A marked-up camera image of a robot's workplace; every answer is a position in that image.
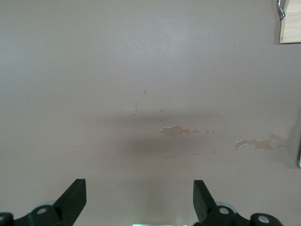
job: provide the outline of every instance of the black plastic part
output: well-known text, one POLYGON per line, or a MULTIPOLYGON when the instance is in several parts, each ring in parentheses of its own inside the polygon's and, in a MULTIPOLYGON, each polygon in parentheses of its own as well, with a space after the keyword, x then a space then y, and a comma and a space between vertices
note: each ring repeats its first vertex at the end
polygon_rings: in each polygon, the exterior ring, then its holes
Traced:
POLYGON ((216 203, 202 180, 195 180, 193 184, 193 206, 198 221, 202 222, 216 207, 216 203))
POLYGON ((0 226, 72 226, 86 202, 86 181, 77 179, 52 206, 40 206, 16 220, 11 213, 0 213, 0 226))
POLYGON ((199 220, 194 226, 283 226, 268 214, 255 213, 247 220, 228 207, 217 206, 202 180, 194 181, 193 205, 199 220))

